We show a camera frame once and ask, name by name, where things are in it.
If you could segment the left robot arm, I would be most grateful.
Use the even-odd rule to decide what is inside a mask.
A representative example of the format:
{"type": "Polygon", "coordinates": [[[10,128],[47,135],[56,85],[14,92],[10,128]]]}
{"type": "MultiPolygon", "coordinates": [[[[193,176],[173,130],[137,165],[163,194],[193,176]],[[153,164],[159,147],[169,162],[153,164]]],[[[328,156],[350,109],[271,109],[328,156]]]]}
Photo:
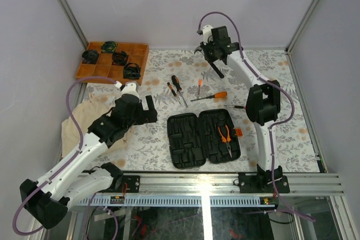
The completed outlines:
{"type": "Polygon", "coordinates": [[[80,200],[99,191],[117,192],[123,185],[123,172],[107,162],[82,179],[88,164],[121,140],[134,125],[157,122],[158,112],[151,96],[148,109],[131,94],[116,99],[115,106],[96,119],[83,137],[82,147],[75,147],[46,175],[20,185],[24,208],[46,229],[55,227],[80,200]]]}

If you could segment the orange handled long-nose pliers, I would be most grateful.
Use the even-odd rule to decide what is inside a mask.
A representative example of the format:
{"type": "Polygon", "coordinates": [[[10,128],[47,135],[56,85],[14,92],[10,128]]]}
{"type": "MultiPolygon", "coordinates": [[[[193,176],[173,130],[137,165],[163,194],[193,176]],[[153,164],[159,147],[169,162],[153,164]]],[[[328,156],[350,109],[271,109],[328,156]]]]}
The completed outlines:
{"type": "Polygon", "coordinates": [[[206,96],[206,97],[203,97],[203,98],[193,99],[193,100],[191,100],[191,102],[200,101],[200,100],[204,100],[204,99],[217,99],[217,98],[225,98],[225,97],[227,97],[227,92],[226,91],[218,92],[216,94],[206,96]]]}

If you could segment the black plastic tool case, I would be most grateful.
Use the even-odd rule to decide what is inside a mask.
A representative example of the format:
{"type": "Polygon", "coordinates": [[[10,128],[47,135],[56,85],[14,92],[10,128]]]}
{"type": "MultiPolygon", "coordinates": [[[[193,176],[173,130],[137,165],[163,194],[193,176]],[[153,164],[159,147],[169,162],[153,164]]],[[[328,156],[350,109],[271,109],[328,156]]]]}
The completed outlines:
{"type": "Polygon", "coordinates": [[[172,164],[177,169],[201,167],[206,162],[222,164],[241,156],[241,148],[230,113],[223,108],[173,115],[167,119],[167,134],[172,164]],[[232,148],[230,157],[218,127],[228,125],[232,148]]]}

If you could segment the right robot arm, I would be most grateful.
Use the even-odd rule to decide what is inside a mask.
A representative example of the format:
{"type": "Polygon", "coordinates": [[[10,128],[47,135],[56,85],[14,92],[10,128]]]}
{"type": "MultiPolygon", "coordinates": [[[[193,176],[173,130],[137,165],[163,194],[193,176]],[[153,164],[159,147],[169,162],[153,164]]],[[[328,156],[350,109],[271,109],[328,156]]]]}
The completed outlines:
{"type": "Polygon", "coordinates": [[[281,110],[280,84],[262,76],[246,59],[242,46],[231,42],[225,26],[214,28],[205,25],[198,28],[203,40],[197,47],[205,60],[218,72],[217,60],[229,66],[248,89],[245,111],[254,124],[258,142],[256,174],[240,176],[240,191],[244,193],[289,193],[287,177],[276,156],[275,123],[281,110]]]}

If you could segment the steel claw hammer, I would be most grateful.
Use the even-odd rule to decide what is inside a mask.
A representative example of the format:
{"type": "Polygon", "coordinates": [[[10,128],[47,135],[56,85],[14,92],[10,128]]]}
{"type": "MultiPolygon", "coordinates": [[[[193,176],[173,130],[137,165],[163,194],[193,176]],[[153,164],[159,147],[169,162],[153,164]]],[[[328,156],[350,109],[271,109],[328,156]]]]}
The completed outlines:
{"type": "Polygon", "coordinates": [[[207,63],[211,66],[211,68],[216,72],[216,74],[223,79],[224,75],[223,73],[215,66],[214,61],[216,61],[217,59],[215,59],[211,54],[209,50],[204,49],[204,45],[199,45],[198,47],[195,48],[194,53],[200,52],[203,56],[204,59],[207,61],[207,63]]]}

